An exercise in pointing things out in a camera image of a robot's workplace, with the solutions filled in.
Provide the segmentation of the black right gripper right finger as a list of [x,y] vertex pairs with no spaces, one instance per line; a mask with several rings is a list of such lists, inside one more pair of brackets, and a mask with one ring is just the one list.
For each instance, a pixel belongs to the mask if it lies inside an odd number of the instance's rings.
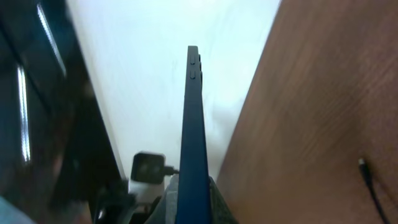
[[209,177],[209,183],[213,224],[238,224],[212,177]]

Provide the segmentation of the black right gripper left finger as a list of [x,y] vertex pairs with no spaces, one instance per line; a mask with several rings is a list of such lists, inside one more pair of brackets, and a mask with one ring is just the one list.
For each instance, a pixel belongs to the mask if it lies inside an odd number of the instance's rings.
[[146,220],[145,224],[175,224],[178,202],[178,182],[179,175],[173,175],[159,203]]

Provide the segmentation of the blue Galaxy smartphone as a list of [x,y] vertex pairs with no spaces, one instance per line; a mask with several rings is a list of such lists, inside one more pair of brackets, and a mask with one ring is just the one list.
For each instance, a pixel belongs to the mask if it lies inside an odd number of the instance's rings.
[[205,121],[202,100],[201,57],[197,46],[187,49],[182,142],[178,177],[176,223],[212,222]]

